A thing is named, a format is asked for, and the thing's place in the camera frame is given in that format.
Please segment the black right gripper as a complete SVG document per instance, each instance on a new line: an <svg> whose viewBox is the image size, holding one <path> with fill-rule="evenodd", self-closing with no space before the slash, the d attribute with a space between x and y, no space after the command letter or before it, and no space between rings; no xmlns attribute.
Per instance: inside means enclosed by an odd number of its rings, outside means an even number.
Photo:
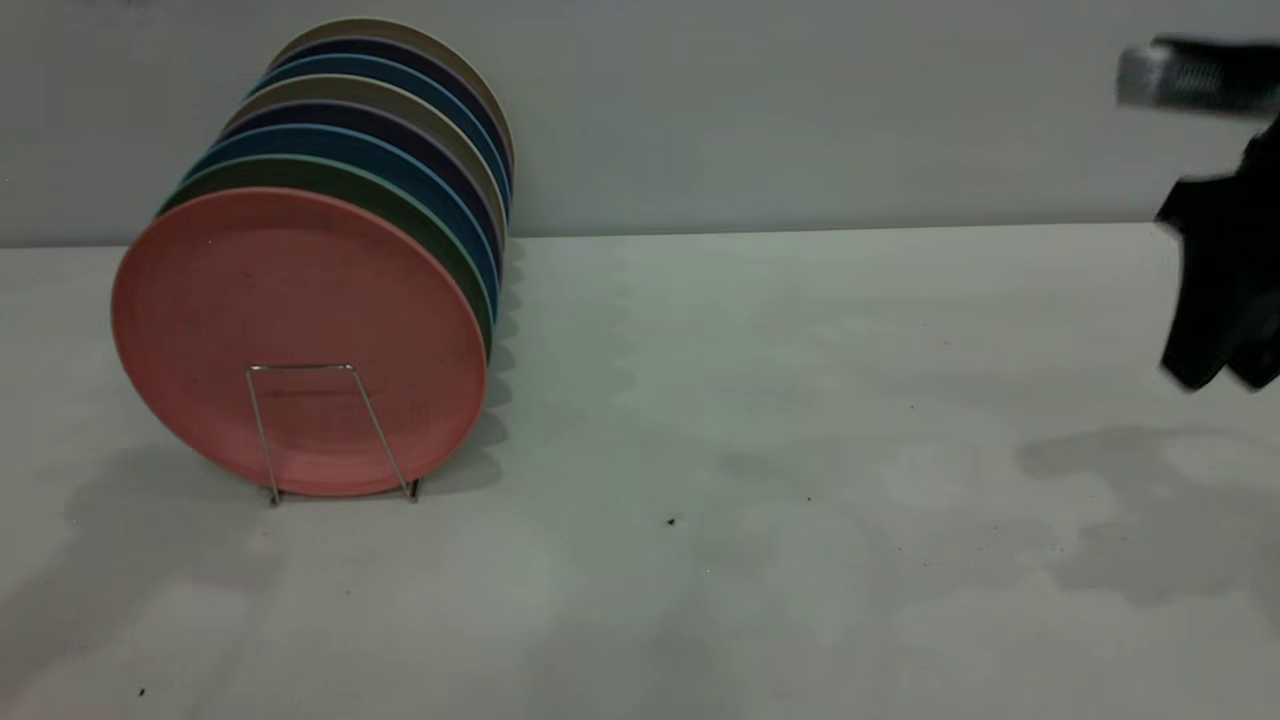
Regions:
<svg viewBox="0 0 1280 720"><path fill-rule="evenodd" d="M1277 284L1277 124L1247 143L1234 170L1178 179L1156 220L1181 250L1162 369L1196 392L1228 364L1245 388L1262 391L1279 375L1279 341L1240 342L1257 332Z"/></svg>

